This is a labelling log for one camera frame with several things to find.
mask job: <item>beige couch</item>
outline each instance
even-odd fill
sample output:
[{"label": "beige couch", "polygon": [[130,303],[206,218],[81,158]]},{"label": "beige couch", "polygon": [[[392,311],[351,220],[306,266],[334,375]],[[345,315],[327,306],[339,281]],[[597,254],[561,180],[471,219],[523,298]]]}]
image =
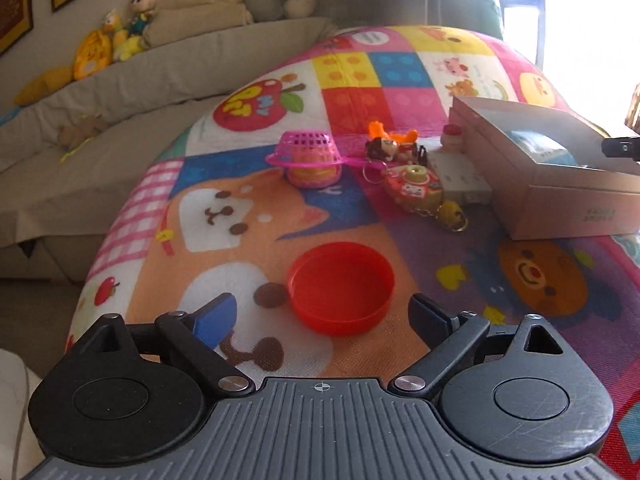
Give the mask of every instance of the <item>beige couch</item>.
[{"label": "beige couch", "polygon": [[[149,50],[0,127],[0,278],[83,281],[145,169],[225,94],[335,34],[326,18],[259,23]],[[60,163],[58,128],[111,127]]]}]

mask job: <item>red bowl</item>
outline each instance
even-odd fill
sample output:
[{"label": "red bowl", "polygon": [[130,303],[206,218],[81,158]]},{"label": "red bowl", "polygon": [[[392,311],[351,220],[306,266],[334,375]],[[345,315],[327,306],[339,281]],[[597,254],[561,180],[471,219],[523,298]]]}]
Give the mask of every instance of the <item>red bowl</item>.
[{"label": "red bowl", "polygon": [[391,304],[395,278],[382,254],[353,242],[307,251],[289,270],[294,312],[312,330],[355,335],[375,327]]}]

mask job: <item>yellow pillow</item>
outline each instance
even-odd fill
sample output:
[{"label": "yellow pillow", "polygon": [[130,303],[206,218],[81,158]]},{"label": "yellow pillow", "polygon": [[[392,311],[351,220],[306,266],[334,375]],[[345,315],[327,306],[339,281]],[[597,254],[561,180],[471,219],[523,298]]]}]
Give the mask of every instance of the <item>yellow pillow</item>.
[{"label": "yellow pillow", "polygon": [[57,92],[62,87],[74,80],[70,66],[59,66],[40,74],[27,86],[20,90],[15,97],[14,103],[18,106],[29,106],[37,103],[40,99]]}]

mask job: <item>pink box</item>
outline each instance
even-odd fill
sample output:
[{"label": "pink box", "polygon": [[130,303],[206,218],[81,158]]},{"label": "pink box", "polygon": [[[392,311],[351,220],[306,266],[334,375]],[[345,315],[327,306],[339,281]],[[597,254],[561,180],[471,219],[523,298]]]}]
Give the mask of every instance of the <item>pink box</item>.
[{"label": "pink box", "polygon": [[[512,239],[638,231],[640,165],[605,157],[602,135],[585,121],[555,108],[463,97],[453,99],[449,122],[464,130],[466,156],[493,189],[491,206]],[[544,134],[588,168],[540,164],[510,130]]]}]

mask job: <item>silver screw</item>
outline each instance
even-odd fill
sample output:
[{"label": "silver screw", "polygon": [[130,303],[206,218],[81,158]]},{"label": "silver screw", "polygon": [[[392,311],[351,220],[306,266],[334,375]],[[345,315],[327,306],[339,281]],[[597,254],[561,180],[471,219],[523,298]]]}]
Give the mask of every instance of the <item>silver screw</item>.
[{"label": "silver screw", "polygon": [[238,375],[229,375],[220,379],[218,386],[226,392],[242,392],[249,387],[249,381]]},{"label": "silver screw", "polygon": [[396,388],[405,392],[417,392],[427,385],[422,377],[415,375],[400,376],[394,381],[394,384]]}]

